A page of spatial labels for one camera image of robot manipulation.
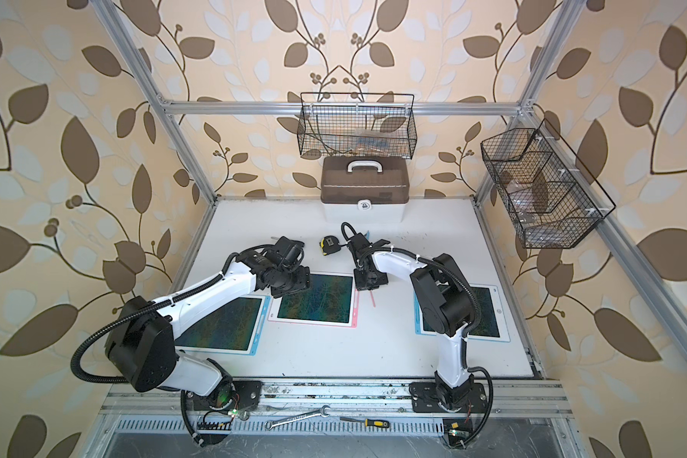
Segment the pink writing tablet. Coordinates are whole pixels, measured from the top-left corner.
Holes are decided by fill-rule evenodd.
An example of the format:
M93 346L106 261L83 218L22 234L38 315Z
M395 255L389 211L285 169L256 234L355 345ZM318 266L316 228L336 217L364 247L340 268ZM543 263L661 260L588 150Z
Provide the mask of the pink writing tablet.
M353 276L312 273L307 290L272 301L267 319L283 324L355 328L358 296Z

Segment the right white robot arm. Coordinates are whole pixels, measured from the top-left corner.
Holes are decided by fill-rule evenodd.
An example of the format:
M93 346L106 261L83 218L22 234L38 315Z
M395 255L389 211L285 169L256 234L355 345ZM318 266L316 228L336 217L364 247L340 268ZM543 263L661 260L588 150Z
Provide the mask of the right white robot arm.
M435 398L441 408L463 408L474 389L468 363L468 337L479 326L481 306L454 258L442 254L430 259L387 240L371 242L364 234L344 234L345 246L354 261L359 290L374 290L389 283L389 276L411 282L426 324L437 334L438 366Z

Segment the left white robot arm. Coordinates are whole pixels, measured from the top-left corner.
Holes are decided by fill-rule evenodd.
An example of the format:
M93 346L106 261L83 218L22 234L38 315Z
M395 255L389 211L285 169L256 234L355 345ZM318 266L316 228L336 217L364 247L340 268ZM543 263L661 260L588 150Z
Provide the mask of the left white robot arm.
M176 339L194 324L256 291L274 298L307 290L310 270L303 265L305 244L279 238L229 256L223 270L173 295L145 301L135 298L109 332L105 354L137 392L177 389L201 397L226 391L232 378L211 359L177 350Z

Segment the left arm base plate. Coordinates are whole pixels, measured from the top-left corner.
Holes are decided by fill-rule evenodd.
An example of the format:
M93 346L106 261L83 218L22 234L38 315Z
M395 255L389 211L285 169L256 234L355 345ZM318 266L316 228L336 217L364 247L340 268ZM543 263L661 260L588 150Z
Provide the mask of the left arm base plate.
M191 410L255 410L261 401L262 388L260 380L233 380L223 382L208 396L190 392L184 400Z

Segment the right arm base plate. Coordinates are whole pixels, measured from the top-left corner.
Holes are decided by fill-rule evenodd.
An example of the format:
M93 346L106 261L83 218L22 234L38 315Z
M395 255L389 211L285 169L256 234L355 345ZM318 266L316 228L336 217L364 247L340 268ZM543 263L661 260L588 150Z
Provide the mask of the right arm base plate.
M435 382L413 382L408 387L411 408L415 413L485 413L489 395L482 384L475 383L467 394L456 401L445 401Z

